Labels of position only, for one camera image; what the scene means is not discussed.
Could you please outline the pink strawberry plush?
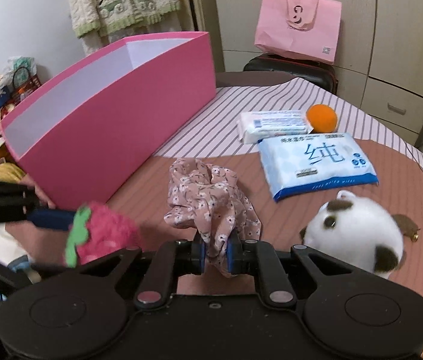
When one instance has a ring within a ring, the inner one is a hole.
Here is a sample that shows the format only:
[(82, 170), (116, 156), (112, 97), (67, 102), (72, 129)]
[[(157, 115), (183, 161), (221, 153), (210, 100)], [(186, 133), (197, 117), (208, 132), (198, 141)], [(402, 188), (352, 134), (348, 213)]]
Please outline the pink strawberry plush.
[(75, 213), (63, 258), (67, 267), (77, 267), (134, 247), (142, 246), (133, 221), (107, 205), (90, 202)]

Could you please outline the floral pink cloth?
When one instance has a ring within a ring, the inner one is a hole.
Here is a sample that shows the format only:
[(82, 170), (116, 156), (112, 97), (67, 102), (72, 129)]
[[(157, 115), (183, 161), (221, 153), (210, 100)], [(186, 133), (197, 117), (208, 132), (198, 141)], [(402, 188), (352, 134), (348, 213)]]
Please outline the floral pink cloth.
[(168, 205), (163, 217), (174, 228), (194, 228), (207, 247), (207, 261), (226, 277), (226, 249), (232, 233), (258, 241), (261, 221), (239, 188), (237, 174), (198, 158), (179, 158), (169, 168)]

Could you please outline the pink storage box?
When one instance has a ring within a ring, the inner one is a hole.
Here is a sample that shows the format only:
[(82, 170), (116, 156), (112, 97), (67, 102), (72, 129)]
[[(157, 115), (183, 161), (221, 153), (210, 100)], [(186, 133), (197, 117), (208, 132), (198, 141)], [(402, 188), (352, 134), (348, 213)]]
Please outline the pink storage box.
[(208, 33), (126, 37), (27, 96), (2, 135), (45, 194), (74, 210), (107, 201), (215, 95)]

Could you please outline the blue wet wipes pack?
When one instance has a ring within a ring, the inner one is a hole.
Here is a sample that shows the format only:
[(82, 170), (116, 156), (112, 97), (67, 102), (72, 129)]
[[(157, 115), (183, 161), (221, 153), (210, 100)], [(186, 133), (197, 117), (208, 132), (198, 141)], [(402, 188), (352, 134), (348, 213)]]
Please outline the blue wet wipes pack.
[(274, 201), (347, 186), (376, 184), (377, 172), (348, 133), (277, 136), (259, 142)]

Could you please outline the white brown plush toy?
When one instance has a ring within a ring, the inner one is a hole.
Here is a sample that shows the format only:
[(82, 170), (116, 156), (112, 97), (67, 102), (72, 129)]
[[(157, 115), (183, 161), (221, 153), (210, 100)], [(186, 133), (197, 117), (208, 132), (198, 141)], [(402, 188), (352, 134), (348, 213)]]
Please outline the white brown plush toy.
[(405, 236), (418, 239), (418, 225), (390, 214), (368, 197), (341, 190), (300, 231), (302, 244), (384, 279), (405, 261)]

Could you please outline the white tissue pack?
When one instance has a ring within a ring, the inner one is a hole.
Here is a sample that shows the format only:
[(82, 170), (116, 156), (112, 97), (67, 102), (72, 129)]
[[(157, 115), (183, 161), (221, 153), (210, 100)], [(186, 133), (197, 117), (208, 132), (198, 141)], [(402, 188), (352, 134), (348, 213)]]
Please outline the white tissue pack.
[(270, 137), (309, 134), (312, 125), (302, 111), (247, 111), (239, 115), (237, 129), (239, 141), (251, 145)]

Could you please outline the orange foam ball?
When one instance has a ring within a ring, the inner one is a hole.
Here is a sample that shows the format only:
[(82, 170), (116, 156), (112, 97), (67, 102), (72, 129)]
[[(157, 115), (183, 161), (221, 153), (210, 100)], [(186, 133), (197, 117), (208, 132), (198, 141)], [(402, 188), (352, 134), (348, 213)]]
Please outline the orange foam ball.
[(311, 106), (306, 112), (314, 133), (333, 133), (338, 125), (338, 116), (333, 108), (324, 104)]

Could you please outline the striped pink bed sheet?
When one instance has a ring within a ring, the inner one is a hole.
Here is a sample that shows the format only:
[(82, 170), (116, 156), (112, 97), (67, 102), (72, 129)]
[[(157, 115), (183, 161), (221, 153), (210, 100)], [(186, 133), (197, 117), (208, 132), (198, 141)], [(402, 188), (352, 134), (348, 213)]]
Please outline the striped pink bed sheet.
[(350, 103), (306, 80), (280, 72), (227, 72), (218, 75), (216, 99), (193, 118), (172, 142), (149, 158), (114, 191), (108, 205), (138, 226), (142, 246), (155, 250), (174, 238), (190, 238), (192, 229), (178, 229), (164, 222), (169, 209), (168, 170), (176, 158), (189, 155), (235, 171), (241, 190), (255, 208), (262, 224), (261, 237), (277, 250), (299, 243), (299, 231), (321, 205), (337, 195), (336, 189), (287, 197), (275, 202), (264, 177), (258, 152), (240, 145), (229, 122), (233, 111), (257, 106), (331, 106), (340, 125), (355, 136), (378, 175), (377, 184), (358, 185), (354, 194), (369, 197), (392, 214), (411, 218), (420, 228), (417, 241), (405, 241), (403, 266), (391, 279), (423, 297), (423, 154), (385, 125)]

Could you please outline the black suitcase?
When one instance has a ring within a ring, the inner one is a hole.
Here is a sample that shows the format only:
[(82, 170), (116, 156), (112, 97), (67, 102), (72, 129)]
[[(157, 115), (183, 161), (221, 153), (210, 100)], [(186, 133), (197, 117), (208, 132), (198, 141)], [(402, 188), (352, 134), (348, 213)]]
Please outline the black suitcase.
[(308, 80), (332, 94), (337, 94), (338, 91), (335, 69), (327, 63), (291, 59), (267, 53), (251, 59), (244, 66), (243, 71), (286, 72), (294, 77)]

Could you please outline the pink paper shopping bag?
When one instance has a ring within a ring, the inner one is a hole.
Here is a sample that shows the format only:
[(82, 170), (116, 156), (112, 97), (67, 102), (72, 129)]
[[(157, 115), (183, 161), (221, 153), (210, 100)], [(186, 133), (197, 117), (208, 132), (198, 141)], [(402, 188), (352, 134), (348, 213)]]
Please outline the pink paper shopping bag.
[(262, 0), (255, 47), (288, 59), (334, 64), (342, 18), (335, 0)]

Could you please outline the grey wardrobe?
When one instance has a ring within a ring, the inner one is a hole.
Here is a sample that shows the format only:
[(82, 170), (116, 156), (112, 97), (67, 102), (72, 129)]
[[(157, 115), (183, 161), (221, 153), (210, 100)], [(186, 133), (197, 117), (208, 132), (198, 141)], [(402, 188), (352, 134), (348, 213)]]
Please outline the grey wardrobe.
[[(343, 5), (335, 72), (341, 98), (413, 143), (423, 128), (423, 0), (336, 0)], [(256, 55), (261, 0), (202, 0), (219, 33), (218, 68)]]

